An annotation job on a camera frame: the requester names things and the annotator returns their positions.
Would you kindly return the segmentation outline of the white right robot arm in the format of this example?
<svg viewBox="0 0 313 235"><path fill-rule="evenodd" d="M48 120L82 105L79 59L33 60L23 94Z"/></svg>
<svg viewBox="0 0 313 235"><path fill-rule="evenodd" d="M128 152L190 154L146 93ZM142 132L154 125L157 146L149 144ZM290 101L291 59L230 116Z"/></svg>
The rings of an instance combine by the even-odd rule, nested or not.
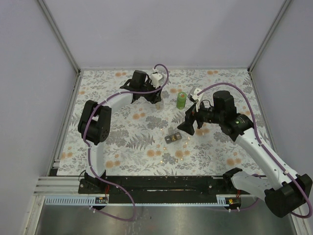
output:
<svg viewBox="0 0 313 235"><path fill-rule="evenodd" d="M198 128L204 123L220 126L222 132L243 148L264 172L266 179L260 179L234 168L223 174L223 189L229 194L243 190L263 200L268 209L282 218L305 203L312 189L313 181L308 174L299 175L288 166L271 147L263 143L251 119L237 112L234 97L229 91L213 94L213 105L206 107L199 89L193 90L188 99L193 105L185 113L185 121L178 129L193 135L193 124Z"/></svg>

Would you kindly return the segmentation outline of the green pill bottle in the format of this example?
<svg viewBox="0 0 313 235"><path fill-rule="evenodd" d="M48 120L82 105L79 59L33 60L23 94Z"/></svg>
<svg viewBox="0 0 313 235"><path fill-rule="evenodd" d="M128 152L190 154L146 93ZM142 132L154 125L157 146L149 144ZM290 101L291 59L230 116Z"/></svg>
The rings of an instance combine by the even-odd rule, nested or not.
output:
<svg viewBox="0 0 313 235"><path fill-rule="evenodd" d="M176 107L180 110L184 109L186 104L186 97L178 97Z"/></svg>

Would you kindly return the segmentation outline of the green bottle cap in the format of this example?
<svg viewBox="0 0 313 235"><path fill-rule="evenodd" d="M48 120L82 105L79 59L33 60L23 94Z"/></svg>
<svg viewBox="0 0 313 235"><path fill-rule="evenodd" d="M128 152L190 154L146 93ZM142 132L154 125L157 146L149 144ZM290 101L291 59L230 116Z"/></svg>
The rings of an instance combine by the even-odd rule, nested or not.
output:
<svg viewBox="0 0 313 235"><path fill-rule="evenodd" d="M177 99L180 101L180 102L183 102L187 99L187 93L185 92L179 92L178 93L178 96L177 96Z"/></svg>

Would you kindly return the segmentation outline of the grey weekly pill organizer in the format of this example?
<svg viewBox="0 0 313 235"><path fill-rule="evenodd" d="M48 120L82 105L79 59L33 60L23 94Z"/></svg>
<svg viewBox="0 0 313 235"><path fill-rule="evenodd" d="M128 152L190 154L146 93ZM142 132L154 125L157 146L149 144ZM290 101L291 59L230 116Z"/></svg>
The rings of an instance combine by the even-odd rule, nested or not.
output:
<svg viewBox="0 0 313 235"><path fill-rule="evenodd" d="M173 128L168 129L168 135L164 137L167 144L179 141L182 139L180 132L175 132Z"/></svg>

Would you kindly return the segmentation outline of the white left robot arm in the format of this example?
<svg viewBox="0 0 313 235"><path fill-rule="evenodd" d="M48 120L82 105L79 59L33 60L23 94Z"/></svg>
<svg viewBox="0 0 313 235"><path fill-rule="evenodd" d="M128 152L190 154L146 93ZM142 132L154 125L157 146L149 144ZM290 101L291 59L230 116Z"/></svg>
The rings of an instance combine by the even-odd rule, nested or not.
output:
<svg viewBox="0 0 313 235"><path fill-rule="evenodd" d="M97 103L88 100L85 103L78 132L88 146L86 177L92 177L89 188L93 192L102 193L106 189L106 181L100 177L105 173L103 143L110 133L112 114L141 97L152 104L160 102L161 91L167 81L168 76L164 76L157 69L153 69L150 75L135 70L132 77L105 101Z"/></svg>

